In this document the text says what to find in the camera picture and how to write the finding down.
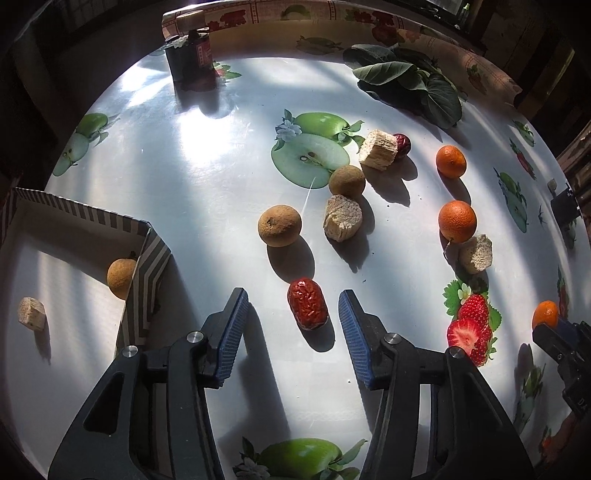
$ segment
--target table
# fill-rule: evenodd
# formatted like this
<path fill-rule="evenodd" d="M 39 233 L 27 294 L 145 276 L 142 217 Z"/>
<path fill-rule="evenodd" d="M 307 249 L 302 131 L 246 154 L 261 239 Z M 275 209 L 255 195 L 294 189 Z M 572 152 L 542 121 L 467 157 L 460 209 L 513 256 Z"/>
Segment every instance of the table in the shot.
<path fill-rule="evenodd" d="M 305 8 L 288 10 L 289 4 L 209 4 L 219 89 L 182 95 L 162 52 L 146 56 L 90 109 L 105 114 L 108 125 L 96 130 L 86 154 L 73 159 L 75 166 L 52 176 L 47 191 L 146 219 L 171 248 L 150 347 L 199 328 L 234 287 L 248 291 L 254 312 L 233 374 L 222 389 L 207 392 L 229 478 L 241 462 L 243 436 L 257 452 L 298 437 L 326 439 L 343 451 L 371 438 L 379 393 L 357 385 L 338 321 L 338 295 L 352 288 L 389 331 L 444 351 L 447 327 L 461 296 L 470 292 L 457 283 L 443 255 L 437 214 L 454 198 L 470 201 L 478 232 L 493 242 L 488 299 L 502 318 L 496 353 L 480 370 L 511 419 L 519 401 L 515 424 L 538 461 L 545 427 L 556 432 L 569 409 L 556 365 L 532 343 L 532 313 L 550 299 L 560 303 L 563 317 L 579 322 L 591 304 L 591 249 L 583 222 L 576 223 L 574 248 L 567 249 L 550 209 L 546 184 L 556 179 L 562 190 L 560 167 L 531 126 L 532 135 L 520 134 L 527 120 L 504 101 L 510 98 L 503 88 L 491 95 L 491 86 L 502 87 L 503 79 L 489 66 L 485 83 L 479 68 L 486 61 L 474 64 L 480 61 L 475 55 L 444 42 L 440 66 L 452 80 L 458 78 L 454 69 L 465 73 L 462 62 L 471 60 L 469 82 L 459 81 L 468 96 L 463 118 L 442 131 L 371 99 L 342 64 L 343 48 L 377 43 L 372 30 L 388 25 L 383 12 L 340 2 L 305 2 Z M 268 21 L 256 22 L 255 13 Z M 428 39 L 429 32 L 417 27 L 417 33 L 404 19 L 390 17 L 409 47 L 413 36 Z M 328 188 L 302 188 L 274 167 L 275 127 L 285 125 L 286 110 L 293 118 L 327 112 L 349 125 L 363 120 L 359 135 L 379 128 L 402 132 L 413 143 L 407 159 L 385 173 L 368 173 L 363 227 L 346 244 L 333 246 L 323 233 Z M 84 150 L 87 145 L 77 140 Z M 436 170 L 435 154 L 445 144 L 458 146 L 467 158 L 461 183 L 444 181 Z M 345 151 L 358 165 L 355 143 Z M 517 184 L 522 196 L 515 194 Z M 280 203 L 303 218 L 301 239 L 288 252 L 267 248 L 256 231 L 260 214 Z M 285 298 L 288 282 L 303 275 L 322 287 L 332 318 L 322 330 L 305 334 Z M 523 380 L 542 369 L 543 387 L 536 382 L 526 394 Z M 415 473 L 424 470 L 428 404 L 423 389 Z M 360 468 L 366 450 L 349 466 Z"/>

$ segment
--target orange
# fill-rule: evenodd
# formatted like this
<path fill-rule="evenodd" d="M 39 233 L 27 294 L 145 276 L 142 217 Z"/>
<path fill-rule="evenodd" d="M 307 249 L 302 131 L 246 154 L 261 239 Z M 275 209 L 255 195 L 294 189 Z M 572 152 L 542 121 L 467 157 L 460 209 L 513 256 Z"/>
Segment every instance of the orange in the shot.
<path fill-rule="evenodd" d="M 551 328 L 556 328 L 558 325 L 558 305 L 552 300 L 544 300 L 535 308 L 534 317 L 531 320 L 532 330 L 540 323 L 545 323 Z"/>
<path fill-rule="evenodd" d="M 448 179 L 458 179 L 466 172 L 466 157 L 453 145 L 441 147 L 435 156 L 437 169 Z"/>
<path fill-rule="evenodd" d="M 476 232 L 476 214 L 461 200 L 446 203 L 439 210 L 439 229 L 450 242 L 461 244 Z"/>

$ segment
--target metal screw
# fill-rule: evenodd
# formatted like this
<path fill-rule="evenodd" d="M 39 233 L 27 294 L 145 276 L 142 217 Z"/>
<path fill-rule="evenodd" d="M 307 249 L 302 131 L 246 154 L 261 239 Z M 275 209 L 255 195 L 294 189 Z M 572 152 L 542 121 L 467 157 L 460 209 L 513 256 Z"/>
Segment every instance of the metal screw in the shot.
<path fill-rule="evenodd" d="M 462 358 L 464 355 L 466 355 L 466 352 L 458 346 L 451 347 L 449 352 L 453 358 Z"/>
<path fill-rule="evenodd" d="M 138 348 L 135 345 L 129 345 L 129 346 L 124 347 L 123 351 L 121 353 L 123 353 L 123 356 L 125 358 L 131 358 L 136 353 L 138 353 Z"/>
<path fill-rule="evenodd" d="M 187 341 L 189 343 L 199 343 L 201 340 L 203 340 L 203 334 L 198 330 L 187 334 Z"/>
<path fill-rule="evenodd" d="M 384 340 L 386 340 L 386 343 L 389 343 L 390 345 L 396 345 L 402 342 L 402 335 L 397 333 L 386 333 L 386 335 L 384 335 Z"/>

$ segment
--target red label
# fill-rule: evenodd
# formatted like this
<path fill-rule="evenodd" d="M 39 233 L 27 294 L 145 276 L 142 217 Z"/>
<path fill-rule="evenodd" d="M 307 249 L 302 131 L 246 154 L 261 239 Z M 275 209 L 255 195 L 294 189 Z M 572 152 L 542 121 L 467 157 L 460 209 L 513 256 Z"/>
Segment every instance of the red label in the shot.
<path fill-rule="evenodd" d="M 209 38 L 197 45 L 197 61 L 199 62 L 199 68 L 211 66 L 212 48 L 209 44 Z"/>

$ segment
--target dried red date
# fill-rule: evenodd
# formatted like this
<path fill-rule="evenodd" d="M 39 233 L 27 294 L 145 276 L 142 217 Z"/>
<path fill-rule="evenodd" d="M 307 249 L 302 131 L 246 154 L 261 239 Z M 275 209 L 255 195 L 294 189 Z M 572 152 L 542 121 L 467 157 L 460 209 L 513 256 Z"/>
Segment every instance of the dried red date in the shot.
<path fill-rule="evenodd" d="M 396 137 L 396 143 L 398 146 L 398 153 L 396 154 L 396 160 L 398 160 L 403 156 L 408 155 L 408 152 L 410 152 L 410 138 L 404 134 L 394 134 L 394 137 Z"/>
<path fill-rule="evenodd" d="M 291 282 L 287 290 L 287 303 L 302 330 L 315 330 L 328 320 L 329 311 L 322 290 L 309 278 Z"/>

